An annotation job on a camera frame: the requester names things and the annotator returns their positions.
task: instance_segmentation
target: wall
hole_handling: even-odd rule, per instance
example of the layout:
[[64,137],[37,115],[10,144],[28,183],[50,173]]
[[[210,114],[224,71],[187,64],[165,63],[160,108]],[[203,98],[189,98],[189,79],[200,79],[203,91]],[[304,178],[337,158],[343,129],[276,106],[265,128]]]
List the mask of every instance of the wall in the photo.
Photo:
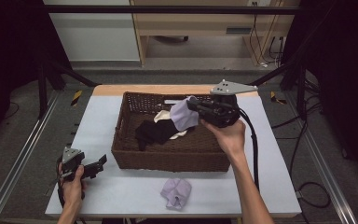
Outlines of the wall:
[[[126,0],[44,0],[46,5],[129,5]],[[51,13],[66,54],[73,61],[139,62],[131,14]]]

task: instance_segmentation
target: human hand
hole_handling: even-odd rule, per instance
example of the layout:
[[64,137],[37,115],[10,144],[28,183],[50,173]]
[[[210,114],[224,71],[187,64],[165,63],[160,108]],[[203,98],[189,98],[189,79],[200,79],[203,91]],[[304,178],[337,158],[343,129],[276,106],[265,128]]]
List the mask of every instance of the human hand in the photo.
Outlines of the human hand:
[[228,155],[229,159],[244,153],[246,126],[242,120],[238,119],[233,125],[226,128],[217,128],[203,119],[201,123],[214,134],[219,146]]
[[[59,172],[61,173],[62,164],[59,165]],[[75,178],[73,181],[68,182],[64,181],[63,178],[60,179],[60,186],[63,192],[63,199],[65,205],[63,206],[60,219],[58,220],[59,224],[62,223],[74,223],[76,220],[77,214],[80,211],[82,205],[82,194],[85,185],[82,184],[81,176],[84,174],[84,166],[79,165],[75,172]]]
[[82,194],[83,190],[85,189],[86,185],[81,180],[81,176],[84,174],[84,166],[79,165],[75,172],[75,178],[73,181],[65,181],[63,178],[60,179],[60,184],[62,186],[63,191],[63,199],[65,200],[65,204],[69,203],[78,208],[81,207],[82,204]]

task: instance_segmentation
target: white cloth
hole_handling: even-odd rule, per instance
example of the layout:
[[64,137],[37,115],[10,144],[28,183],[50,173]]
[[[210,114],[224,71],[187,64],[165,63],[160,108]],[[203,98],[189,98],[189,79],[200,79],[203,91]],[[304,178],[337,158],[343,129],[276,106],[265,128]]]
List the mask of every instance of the white cloth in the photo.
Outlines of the white cloth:
[[[170,111],[167,111],[167,110],[159,111],[158,114],[156,114],[156,116],[154,117],[154,121],[157,123],[157,121],[159,121],[161,119],[170,119]],[[170,139],[173,140],[178,137],[183,137],[186,135],[186,133],[187,133],[187,130],[184,130],[182,132],[174,134],[172,137],[170,137]]]

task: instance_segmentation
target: metal bracket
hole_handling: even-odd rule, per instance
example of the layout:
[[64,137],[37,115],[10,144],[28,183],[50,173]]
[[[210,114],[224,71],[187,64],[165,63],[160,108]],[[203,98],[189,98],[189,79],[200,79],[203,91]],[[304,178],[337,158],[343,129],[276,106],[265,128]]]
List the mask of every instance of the metal bracket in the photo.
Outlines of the metal bracket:
[[230,81],[221,81],[217,86],[211,89],[211,94],[216,95],[234,95],[242,92],[257,91],[257,86],[247,86]]
[[73,157],[77,156],[78,154],[81,153],[81,150],[79,149],[74,149],[74,148],[69,148],[66,147],[63,150],[62,153],[62,164],[67,163],[68,161],[70,161]]

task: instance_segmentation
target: black curtain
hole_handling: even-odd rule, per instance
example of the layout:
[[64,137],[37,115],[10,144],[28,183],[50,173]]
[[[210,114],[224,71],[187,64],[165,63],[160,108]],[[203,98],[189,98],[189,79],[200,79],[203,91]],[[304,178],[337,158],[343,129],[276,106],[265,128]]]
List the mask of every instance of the black curtain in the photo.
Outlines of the black curtain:
[[[10,104],[10,93],[37,80],[41,63],[54,60],[72,69],[42,0],[0,0],[0,122]],[[63,87],[61,74],[48,63],[46,76],[56,89]]]
[[[326,11],[332,2],[303,0],[301,5],[324,7]],[[322,17],[295,16],[283,62],[307,38],[315,19]],[[337,0],[303,56],[303,64],[320,83],[326,116],[342,146],[358,160],[358,1]]]

